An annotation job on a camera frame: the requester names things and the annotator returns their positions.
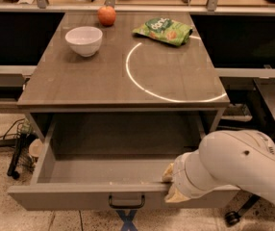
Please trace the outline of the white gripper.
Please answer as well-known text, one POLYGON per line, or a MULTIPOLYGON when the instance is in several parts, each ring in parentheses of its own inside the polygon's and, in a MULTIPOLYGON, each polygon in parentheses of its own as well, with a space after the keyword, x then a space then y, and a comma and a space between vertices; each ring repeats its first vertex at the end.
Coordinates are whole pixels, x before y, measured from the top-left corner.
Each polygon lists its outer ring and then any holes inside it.
POLYGON ((164 183, 173 184, 164 197, 166 203, 181 203, 199 198, 214 189, 214 179, 203 166, 199 152, 180 155, 169 164, 162 175, 164 183))

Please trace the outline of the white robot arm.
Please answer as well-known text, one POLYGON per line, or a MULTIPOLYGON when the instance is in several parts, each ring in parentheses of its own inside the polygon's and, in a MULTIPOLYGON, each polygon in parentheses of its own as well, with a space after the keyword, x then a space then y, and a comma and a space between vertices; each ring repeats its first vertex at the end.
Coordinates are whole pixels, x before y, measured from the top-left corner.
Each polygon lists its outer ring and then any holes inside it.
POLYGON ((178 156, 162 179, 171 184, 167 203, 200 198, 231 185, 275 205, 275 143, 257 130, 215 131, 197 150, 178 156))

